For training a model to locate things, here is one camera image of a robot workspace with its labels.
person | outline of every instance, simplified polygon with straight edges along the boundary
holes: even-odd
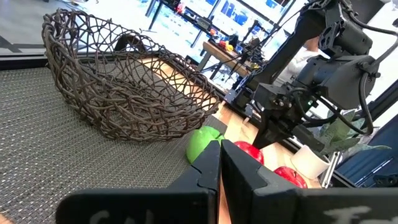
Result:
[[[282,86],[283,83],[291,83],[300,74],[301,70],[306,66],[309,58],[319,55],[318,48],[319,37],[314,37],[305,42],[305,50],[299,50],[295,57],[283,69],[276,80],[273,82],[275,86]]]

black cable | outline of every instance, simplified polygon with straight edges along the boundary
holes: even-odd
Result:
[[[372,120],[372,115],[371,112],[369,111],[369,107],[366,104],[366,96],[365,96],[365,88],[366,88],[366,82],[368,80],[368,76],[369,74],[367,72],[365,72],[365,74],[363,74],[363,76],[361,77],[360,81],[359,81],[359,104],[362,107],[362,110],[365,113],[365,121],[366,121],[366,133],[364,133],[365,135],[371,135],[373,133],[373,120]]]
[[[356,18],[356,16],[355,16],[355,13],[352,11],[351,8],[348,8],[348,10],[349,10],[349,17],[358,26],[360,26],[360,27],[362,27],[364,29],[369,29],[369,30],[374,31],[374,32],[380,32],[380,33],[383,33],[383,34],[390,34],[390,35],[394,35],[394,36],[397,37],[397,39],[394,42],[394,44],[392,46],[390,46],[373,63],[370,64],[370,67],[378,66],[384,59],[386,59],[388,56],[390,56],[390,54],[393,53],[393,51],[395,51],[395,49],[398,47],[398,32],[396,32],[394,30],[386,30],[386,29],[381,29],[381,28],[369,26],[369,25],[361,22],[360,20],[358,20]],[[369,108],[368,108],[368,106],[366,104],[366,96],[365,96],[365,87],[366,87],[366,81],[368,80],[368,76],[369,76],[369,73],[365,72],[364,75],[361,77],[361,79],[359,81],[359,103],[361,104],[362,110],[364,111],[364,114],[365,114],[367,130],[366,130],[365,133],[358,132],[357,130],[355,130],[359,134],[365,134],[365,135],[372,134],[373,133],[373,129],[374,129],[372,116],[371,116]]]
[[[324,100],[321,96],[319,96],[319,95],[317,95],[317,94],[315,94],[315,93],[313,93],[313,92],[311,92],[310,90],[306,90],[306,89],[303,89],[303,88],[300,88],[299,90],[297,90],[297,91],[303,91],[303,92],[308,92],[308,93],[310,93],[310,94],[312,94],[317,100],[319,100],[319,101],[321,101],[327,108],[329,108],[329,110],[331,110],[332,112],[333,112],[333,114],[334,115],[336,115],[343,123],[345,123],[345,125],[347,125],[349,128],[351,128],[352,130],[354,130],[354,131],[356,131],[357,133],[359,133],[359,134],[368,134],[368,130],[366,131],[366,132],[364,132],[364,131],[362,131],[362,130],[360,130],[359,128],[357,128],[356,126],[354,126],[350,121],[347,121],[347,119],[342,115],[342,114],[340,114],[340,109],[335,109],[331,104],[329,104],[326,100]],[[301,113],[303,113],[304,112],[304,109],[303,109],[303,107],[302,107],[302,105],[300,104],[300,101],[299,101],[299,98],[298,98],[298,96],[297,95],[293,95],[293,97],[294,97],[294,100],[295,100],[295,102],[296,102],[296,104],[298,105],[298,108],[299,108],[299,110],[300,110],[300,112]],[[313,118],[310,118],[310,117],[308,117],[306,114],[305,114],[305,112],[302,114],[303,115],[303,117],[304,117],[304,119],[306,119],[307,121],[311,121],[311,120],[319,120],[319,119],[313,119]]]

gray mat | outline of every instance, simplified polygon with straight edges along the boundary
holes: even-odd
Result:
[[[226,131],[213,116],[205,125]],[[109,140],[63,102],[46,68],[0,72],[0,212],[15,223],[53,223],[76,190],[166,187],[188,167],[190,135]]]

table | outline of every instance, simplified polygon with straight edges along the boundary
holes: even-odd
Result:
[[[208,41],[203,42],[203,50],[206,51],[206,54],[205,54],[204,58],[199,63],[199,66],[198,66],[199,71],[202,71],[204,69],[205,65],[207,64],[207,62],[209,61],[210,57],[214,56],[220,62],[226,62],[225,65],[228,66],[229,68],[234,68],[235,65],[238,64],[238,66],[236,66],[236,68],[235,68],[235,72],[237,74],[239,74],[241,77],[245,77],[246,75],[250,74],[250,71],[245,67],[245,66],[250,67],[249,62],[246,61],[244,63],[244,65],[242,65],[241,63],[239,63],[239,59],[231,60],[233,57],[238,56],[237,53],[228,52],[228,54],[227,54],[226,52],[222,51],[221,49],[214,46],[212,43],[210,43]],[[218,70],[220,68],[221,68],[221,66],[219,66],[218,68],[215,69],[213,74],[211,74],[210,80],[212,80],[215,77],[216,73],[218,72]]]

wicker basket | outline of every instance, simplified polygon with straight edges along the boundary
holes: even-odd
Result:
[[[218,109],[183,57],[112,21],[59,9],[44,16],[42,38],[66,103],[108,138],[180,138]]]

